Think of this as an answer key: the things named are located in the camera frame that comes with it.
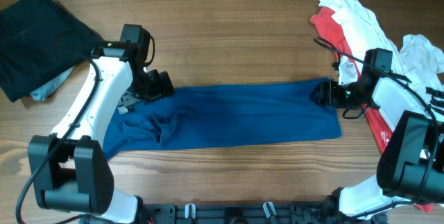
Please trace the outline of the blue polo shirt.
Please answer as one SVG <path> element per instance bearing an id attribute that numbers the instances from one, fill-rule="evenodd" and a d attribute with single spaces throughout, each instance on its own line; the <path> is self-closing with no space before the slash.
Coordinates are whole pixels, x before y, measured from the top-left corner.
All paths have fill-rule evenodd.
<path id="1" fill-rule="evenodd" d="M 321 79 L 265 85 L 180 87 L 173 96 L 114 112 L 103 152 L 181 150 L 334 139 L 336 110 L 309 95 Z"/>

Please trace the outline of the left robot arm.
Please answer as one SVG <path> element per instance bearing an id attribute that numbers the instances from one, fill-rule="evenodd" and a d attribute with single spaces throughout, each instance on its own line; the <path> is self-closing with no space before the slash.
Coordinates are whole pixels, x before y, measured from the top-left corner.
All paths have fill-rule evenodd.
<path id="1" fill-rule="evenodd" d="M 42 209 L 108 223 L 154 223 L 140 197 L 115 187 L 103 152 L 114 110 L 125 114 L 134 104 L 174 94 L 167 72 L 147 69 L 154 55 L 153 36 L 134 24 L 123 26 L 119 41 L 93 48 L 86 57 L 90 74 L 68 113 L 51 134 L 35 135 L 28 145 L 31 176 L 17 201 L 18 223 L 30 188 Z"/>

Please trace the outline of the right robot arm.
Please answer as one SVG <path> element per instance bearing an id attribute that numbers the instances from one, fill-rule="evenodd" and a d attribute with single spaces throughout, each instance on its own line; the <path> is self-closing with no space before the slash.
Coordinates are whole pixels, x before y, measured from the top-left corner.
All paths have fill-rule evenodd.
<path id="1" fill-rule="evenodd" d="M 360 78 L 349 85 L 333 80 L 319 83 L 309 98 L 319 106 L 345 111 L 361 104 L 379 107 L 376 94 L 384 81 L 408 89 L 409 79 L 391 71 L 392 53 L 370 49 Z M 353 187 L 339 189 L 336 222 L 368 220 L 376 214 L 402 205 L 443 203 L 443 133 L 430 106 L 420 114 L 405 110 L 377 165 L 376 174 Z"/>

